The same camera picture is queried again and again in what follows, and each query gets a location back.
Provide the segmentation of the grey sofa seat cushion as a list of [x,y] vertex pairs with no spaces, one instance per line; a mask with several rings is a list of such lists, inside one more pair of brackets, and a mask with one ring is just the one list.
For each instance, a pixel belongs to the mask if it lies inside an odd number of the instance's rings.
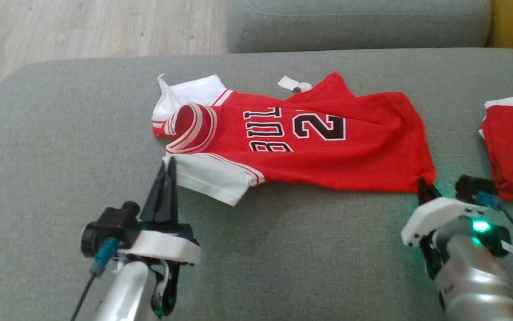
[[483,47],[491,0],[227,0],[229,53]]

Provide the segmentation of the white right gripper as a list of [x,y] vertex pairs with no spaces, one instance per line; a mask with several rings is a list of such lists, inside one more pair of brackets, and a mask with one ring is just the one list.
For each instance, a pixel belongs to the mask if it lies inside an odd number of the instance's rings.
[[419,206],[401,231],[403,244],[419,249],[430,279],[488,279],[489,222],[477,206],[440,197],[419,178]]

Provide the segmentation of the red basketball jersey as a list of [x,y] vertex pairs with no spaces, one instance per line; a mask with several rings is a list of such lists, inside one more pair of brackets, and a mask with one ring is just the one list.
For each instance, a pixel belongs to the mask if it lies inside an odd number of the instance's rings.
[[177,183],[234,206],[268,181],[416,193],[436,170],[403,93],[357,97],[339,73],[287,99],[228,89],[217,75],[161,88],[151,117]]

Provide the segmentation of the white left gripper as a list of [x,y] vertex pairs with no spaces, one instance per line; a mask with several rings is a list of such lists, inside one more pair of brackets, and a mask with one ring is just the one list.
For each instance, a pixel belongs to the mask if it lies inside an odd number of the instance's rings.
[[[162,211],[165,188],[165,162],[161,163],[141,213],[141,221],[164,223]],[[178,223],[177,166],[173,157],[167,163],[167,213],[170,223]],[[183,265],[195,266],[201,260],[201,248],[189,224],[179,224],[174,230],[140,232],[129,249],[118,254],[130,261],[141,261],[148,266],[160,266],[152,294],[152,308],[157,317],[169,316],[177,301],[177,284]]]

